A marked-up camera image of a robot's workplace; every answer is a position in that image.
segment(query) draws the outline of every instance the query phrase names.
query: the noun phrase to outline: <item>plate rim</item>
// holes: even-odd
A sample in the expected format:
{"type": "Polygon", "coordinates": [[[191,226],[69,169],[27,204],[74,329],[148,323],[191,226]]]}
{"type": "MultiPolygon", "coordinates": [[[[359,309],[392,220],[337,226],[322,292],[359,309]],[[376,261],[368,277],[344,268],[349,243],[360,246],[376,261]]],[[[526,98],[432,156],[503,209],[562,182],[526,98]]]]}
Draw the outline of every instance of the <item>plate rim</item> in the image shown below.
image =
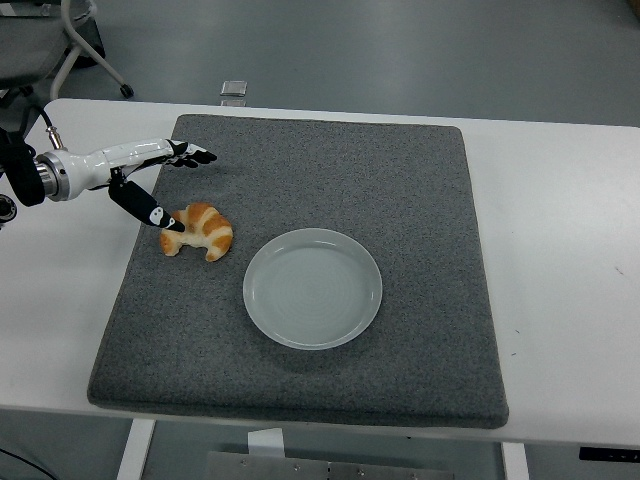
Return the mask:
{"type": "Polygon", "coordinates": [[[373,256],[371,255],[371,253],[369,253],[369,251],[360,242],[358,242],[357,240],[353,239],[352,237],[350,237],[348,235],[345,235],[344,233],[338,232],[336,230],[331,230],[331,229],[327,229],[327,228],[315,228],[315,227],[299,228],[299,229],[296,229],[296,230],[290,230],[288,232],[282,233],[282,234],[272,238],[267,243],[265,243],[262,247],[260,247],[260,249],[251,258],[251,261],[249,262],[249,265],[247,266],[247,268],[245,270],[244,279],[242,281],[242,298],[243,298],[243,301],[244,301],[245,310],[246,310],[247,314],[249,315],[249,318],[251,318],[251,321],[253,322],[253,324],[264,335],[266,335],[271,340],[279,343],[280,345],[284,345],[286,347],[294,348],[296,350],[328,350],[330,348],[334,348],[334,347],[338,347],[340,345],[344,345],[345,343],[348,343],[351,340],[353,340],[354,338],[358,337],[362,332],[364,332],[369,327],[369,325],[373,322],[375,317],[378,315],[378,312],[380,311],[380,305],[382,304],[382,296],[383,296],[382,275],[380,273],[380,268],[378,267],[378,264],[375,261],[375,259],[373,258],[373,256]],[[294,342],[292,340],[289,340],[289,339],[287,339],[285,337],[282,337],[282,336],[278,335],[275,332],[265,330],[263,328],[263,326],[260,325],[259,321],[256,321],[256,319],[254,318],[254,315],[252,315],[252,313],[251,313],[251,309],[249,308],[249,303],[250,303],[250,301],[248,300],[248,298],[250,297],[249,283],[250,283],[250,280],[251,280],[250,274],[252,272],[254,272],[256,270],[256,268],[257,268],[255,266],[256,263],[258,261],[260,261],[261,257],[263,257],[270,250],[270,247],[274,243],[276,243],[278,240],[280,240],[282,237],[285,237],[285,236],[300,235],[302,232],[312,232],[312,231],[319,231],[319,232],[323,232],[323,234],[327,234],[328,233],[330,235],[338,236],[343,241],[351,243],[359,251],[361,251],[363,253],[364,258],[366,258],[367,261],[369,261],[371,263],[371,265],[373,266],[373,268],[374,268],[374,271],[376,273],[376,275],[375,275],[376,287],[379,285],[379,289],[376,288],[377,301],[375,303],[375,309],[373,310],[373,314],[371,315],[371,318],[367,317],[364,321],[359,322],[347,334],[345,334],[345,335],[343,335],[340,338],[337,338],[335,340],[331,340],[330,342],[316,343],[316,344],[302,344],[302,343],[298,343],[298,342],[294,342]]]}

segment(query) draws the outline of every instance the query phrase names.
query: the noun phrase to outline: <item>black cable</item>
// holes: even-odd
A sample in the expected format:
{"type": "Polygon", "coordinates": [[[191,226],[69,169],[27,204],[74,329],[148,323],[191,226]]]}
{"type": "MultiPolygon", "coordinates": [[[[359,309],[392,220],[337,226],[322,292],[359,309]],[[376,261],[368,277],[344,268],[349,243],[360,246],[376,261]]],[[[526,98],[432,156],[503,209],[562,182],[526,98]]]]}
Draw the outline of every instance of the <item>black cable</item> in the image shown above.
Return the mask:
{"type": "Polygon", "coordinates": [[[16,458],[16,459],[20,460],[21,462],[26,463],[30,467],[35,468],[36,470],[39,470],[40,472],[44,473],[47,477],[51,478],[52,480],[58,480],[56,477],[54,477],[49,472],[47,472],[44,468],[39,467],[35,463],[31,463],[29,460],[27,460],[25,458],[22,458],[20,455],[16,455],[15,453],[7,452],[6,450],[3,450],[2,448],[0,448],[0,452],[4,453],[5,455],[9,455],[10,457],[16,458]]]}
{"type": "Polygon", "coordinates": [[[51,123],[51,119],[49,118],[49,115],[47,115],[47,112],[44,111],[44,108],[38,105],[29,105],[24,109],[24,112],[22,113],[22,123],[20,124],[19,132],[20,132],[20,135],[22,135],[23,137],[27,131],[27,125],[29,124],[29,114],[31,113],[31,110],[37,110],[38,113],[42,115],[42,118],[44,119],[44,123],[47,124],[47,127],[53,126],[53,123],[51,123]]]}

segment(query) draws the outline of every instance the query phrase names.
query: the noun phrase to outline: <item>floor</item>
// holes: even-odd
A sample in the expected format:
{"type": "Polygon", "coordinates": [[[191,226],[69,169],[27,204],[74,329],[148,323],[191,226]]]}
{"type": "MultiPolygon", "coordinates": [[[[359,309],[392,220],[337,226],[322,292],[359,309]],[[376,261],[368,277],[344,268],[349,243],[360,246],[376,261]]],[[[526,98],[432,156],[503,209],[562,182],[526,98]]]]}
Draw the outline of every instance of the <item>floor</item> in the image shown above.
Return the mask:
{"type": "MultiPolygon", "coordinates": [[[[626,0],[110,0],[97,21],[129,101],[217,105],[223,81],[245,80],[250,107],[640,126],[640,22],[626,0]]],[[[28,102],[46,104],[50,82],[0,102],[0,127],[17,128],[28,102]]],[[[99,67],[74,70],[61,96],[124,100],[99,67]]],[[[128,425],[5,411],[0,448],[60,478],[115,478],[128,425]]],[[[145,478],[165,478],[189,445],[194,455],[246,433],[202,428],[160,426],[145,478]]],[[[296,438],[307,453],[336,442],[296,438]]],[[[385,451],[379,439],[343,441],[358,445],[354,458],[385,451]]],[[[385,458],[402,458],[406,444],[394,442],[385,458]]],[[[449,451],[472,451],[462,447],[449,451]]],[[[577,447],[527,454],[532,479],[640,477],[637,465],[581,463],[577,447]]],[[[37,478],[0,460],[0,478],[37,478]]]]}

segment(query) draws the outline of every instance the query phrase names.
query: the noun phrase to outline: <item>white table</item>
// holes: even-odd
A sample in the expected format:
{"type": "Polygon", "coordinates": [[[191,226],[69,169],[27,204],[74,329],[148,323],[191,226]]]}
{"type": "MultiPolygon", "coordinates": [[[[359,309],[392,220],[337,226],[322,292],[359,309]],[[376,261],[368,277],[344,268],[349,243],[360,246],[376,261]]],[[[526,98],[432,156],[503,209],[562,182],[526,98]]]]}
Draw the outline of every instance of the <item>white table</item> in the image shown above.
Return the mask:
{"type": "MultiPolygon", "coordinates": [[[[69,99],[47,111],[78,153],[168,138],[185,113],[457,126],[511,413],[496,430],[402,434],[640,446],[638,129],[69,99]]],[[[27,141],[51,149],[41,120],[27,141]]],[[[157,172],[135,179],[150,190],[157,172]]],[[[97,191],[22,207],[0,231],[0,408],[142,417],[85,394],[138,225],[97,191]]]]}

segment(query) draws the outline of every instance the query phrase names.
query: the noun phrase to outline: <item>robotic hand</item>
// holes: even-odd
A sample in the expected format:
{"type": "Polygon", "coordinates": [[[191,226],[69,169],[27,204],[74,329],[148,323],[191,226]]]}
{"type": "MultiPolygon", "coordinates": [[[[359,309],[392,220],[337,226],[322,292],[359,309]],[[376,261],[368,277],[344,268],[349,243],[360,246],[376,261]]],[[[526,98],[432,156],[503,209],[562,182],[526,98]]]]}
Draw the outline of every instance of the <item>robotic hand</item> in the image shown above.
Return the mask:
{"type": "MultiPolygon", "coordinates": [[[[161,138],[124,143],[79,155],[64,148],[55,127],[49,125],[47,132],[54,150],[36,157],[33,148],[24,143],[21,136],[0,131],[0,176],[3,171],[7,174],[22,204],[37,205],[46,197],[55,202],[72,200],[83,190],[106,187],[111,199],[141,222],[179,232],[184,231],[184,225],[171,218],[151,195],[128,181],[127,177],[152,165],[195,168],[216,159],[215,155],[197,145],[161,138]]],[[[7,202],[8,197],[2,197],[0,202],[7,202]]]]}

